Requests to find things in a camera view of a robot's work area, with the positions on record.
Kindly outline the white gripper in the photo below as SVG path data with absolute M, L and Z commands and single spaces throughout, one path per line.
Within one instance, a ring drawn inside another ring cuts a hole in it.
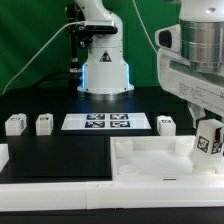
M 194 128 L 206 118 L 204 109 L 224 117 L 223 76 L 195 72 L 188 60 L 164 48 L 157 54 L 157 72 L 164 90 L 190 102 Z

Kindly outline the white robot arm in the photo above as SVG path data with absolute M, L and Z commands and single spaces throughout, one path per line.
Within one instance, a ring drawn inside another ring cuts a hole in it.
M 199 135 L 224 142 L 224 0 L 165 1 L 181 8 L 155 33 L 159 83 L 188 102 Z

